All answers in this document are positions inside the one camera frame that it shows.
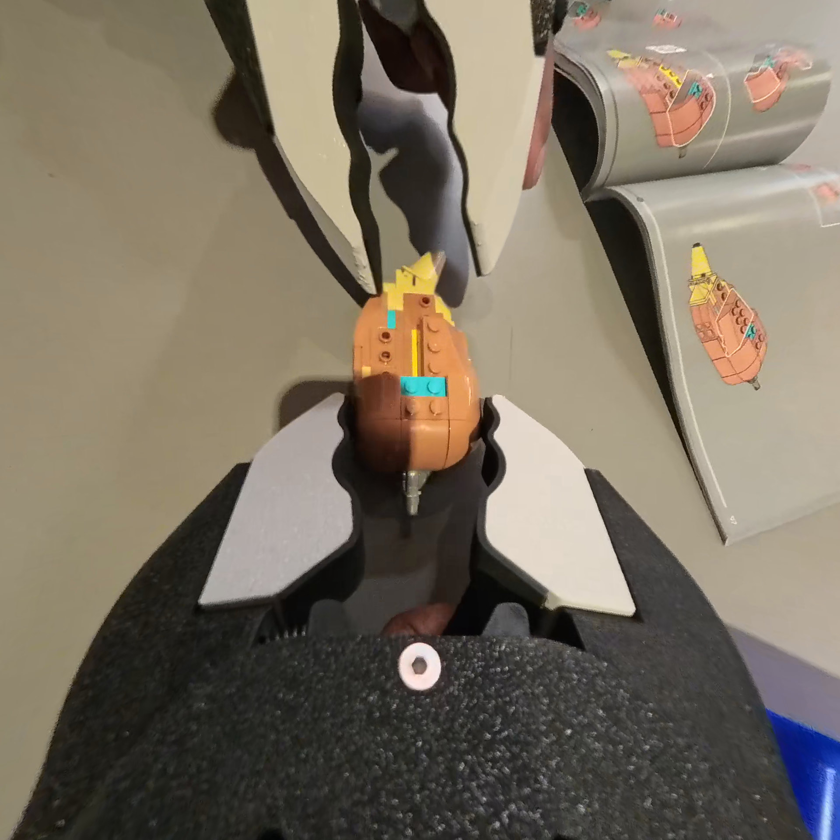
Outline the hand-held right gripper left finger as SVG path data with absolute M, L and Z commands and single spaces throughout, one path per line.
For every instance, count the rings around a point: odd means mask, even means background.
M 352 454 L 350 401 L 339 393 L 283 427 L 256 452 L 198 598 L 204 610 L 266 604 L 322 574 L 327 598 L 361 580 L 361 504 L 340 474 Z

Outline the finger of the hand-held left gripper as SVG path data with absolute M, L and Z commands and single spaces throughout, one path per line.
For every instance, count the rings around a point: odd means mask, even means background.
M 545 68 L 545 2 L 426 1 L 442 42 L 448 133 L 477 275 L 495 268 L 518 210 Z
M 358 121 L 356 2 L 247 2 L 275 145 L 332 251 L 367 295 L 382 284 L 371 159 Z

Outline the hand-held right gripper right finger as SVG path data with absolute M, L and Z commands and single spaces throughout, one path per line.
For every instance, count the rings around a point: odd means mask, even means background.
M 503 395 L 485 400 L 489 478 L 477 528 L 481 562 L 547 611 L 631 617 L 636 604 L 586 469 Z

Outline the brown brick vehicle model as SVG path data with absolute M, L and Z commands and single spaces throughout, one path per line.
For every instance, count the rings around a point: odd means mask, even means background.
M 438 294 L 444 251 L 395 272 L 353 332 L 354 441 L 363 462 L 402 478 L 418 513 L 428 478 L 461 462 L 480 429 L 480 387 L 466 336 Z

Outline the blue plastic bin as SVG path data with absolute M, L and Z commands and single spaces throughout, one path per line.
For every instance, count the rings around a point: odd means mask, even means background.
M 767 710 L 805 827 L 814 839 L 839 838 L 839 741 Z

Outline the grey desk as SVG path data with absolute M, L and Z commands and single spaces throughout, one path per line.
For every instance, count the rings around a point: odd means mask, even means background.
M 2 838 L 112 608 L 175 536 L 216 544 L 247 463 L 351 376 L 360 288 L 204 2 L 2 2 Z M 382 267 L 442 249 L 484 395 L 600 471 L 737 640 L 838 678 L 838 504 L 723 545 L 636 327 L 621 218 L 550 134 L 476 277 L 443 103 L 364 59 Z

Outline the person's left hand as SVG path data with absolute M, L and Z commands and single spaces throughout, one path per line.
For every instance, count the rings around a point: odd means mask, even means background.
M 553 114 L 553 39 L 561 27 L 566 2 L 545 2 L 552 15 L 551 35 L 542 50 L 544 68 L 522 189 L 532 189 L 543 172 Z M 447 100 L 449 74 L 442 46 L 421 21 L 417 2 L 361 1 L 364 26 L 391 83 L 418 94 Z

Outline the open instruction booklet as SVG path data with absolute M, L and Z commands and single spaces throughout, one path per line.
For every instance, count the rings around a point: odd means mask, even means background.
M 732 544 L 838 502 L 838 2 L 568 2 L 555 123 Z

